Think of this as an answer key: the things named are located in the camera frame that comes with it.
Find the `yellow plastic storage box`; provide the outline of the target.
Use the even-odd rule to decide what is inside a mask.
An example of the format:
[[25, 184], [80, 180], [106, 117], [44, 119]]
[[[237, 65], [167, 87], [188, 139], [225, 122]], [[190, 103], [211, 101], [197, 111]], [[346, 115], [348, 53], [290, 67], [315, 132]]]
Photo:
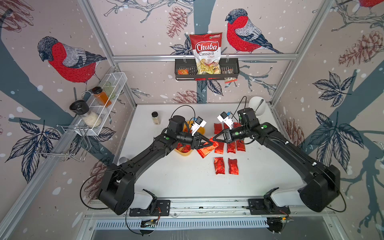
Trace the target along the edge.
[[189, 156], [193, 150], [206, 142], [201, 137], [205, 134], [205, 122], [203, 121], [199, 128], [194, 127], [194, 125], [192, 120], [183, 124], [184, 134], [181, 134], [181, 141], [175, 148], [175, 151], [184, 157]]

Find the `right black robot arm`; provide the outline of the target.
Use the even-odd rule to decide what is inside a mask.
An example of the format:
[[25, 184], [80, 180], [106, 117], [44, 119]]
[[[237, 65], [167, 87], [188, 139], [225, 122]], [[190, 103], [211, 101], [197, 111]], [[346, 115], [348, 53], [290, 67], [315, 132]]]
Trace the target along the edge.
[[228, 127], [213, 137], [213, 141], [233, 143], [245, 138], [273, 151], [292, 167], [304, 181], [304, 185], [293, 190], [274, 188], [260, 200], [267, 214], [278, 213], [290, 205], [306, 206], [320, 213], [340, 196], [341, 173], [333, 165], [325, 166], [304, 154], [290, 143], [279, 130], [268, 122], [260, 123], [252, 108], [238, 111], [239, 127]]

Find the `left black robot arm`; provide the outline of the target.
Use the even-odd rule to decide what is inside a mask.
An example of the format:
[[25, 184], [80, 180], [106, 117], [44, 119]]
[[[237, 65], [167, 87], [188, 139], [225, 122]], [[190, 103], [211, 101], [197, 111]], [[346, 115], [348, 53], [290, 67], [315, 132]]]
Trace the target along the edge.
[[134, 202], [137, 179], [156, 161], [166, 157], [179, 144], [188, 145], [192, 150], [214, 145], [200, 133], [191, 133], [190, 130], [184, 132], [184, 127], [188, 126], [184, 117], [171, 117], [168, 127], [154, 138], [148, 148], [119, 166], [112, 164], [107, 167], [96, 194], [97, 199], [117, 215], [121, 215]]

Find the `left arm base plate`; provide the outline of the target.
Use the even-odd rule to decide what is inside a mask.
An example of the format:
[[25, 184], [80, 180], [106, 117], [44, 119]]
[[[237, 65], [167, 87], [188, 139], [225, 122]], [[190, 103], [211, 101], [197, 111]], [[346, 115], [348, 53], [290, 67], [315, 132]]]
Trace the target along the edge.
[[146, 209], [130, 209], [130, 217], [158, 217], [169, 216], [170, 200], [153, 200]]

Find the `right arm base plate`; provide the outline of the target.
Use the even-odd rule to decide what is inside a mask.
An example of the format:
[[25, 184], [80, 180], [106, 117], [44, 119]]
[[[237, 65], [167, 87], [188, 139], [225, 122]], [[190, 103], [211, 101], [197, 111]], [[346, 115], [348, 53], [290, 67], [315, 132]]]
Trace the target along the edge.
[[290, 215], [287, 206], [278, 207], [270, 199], [248, 199], [248, 209], [251, 215]]

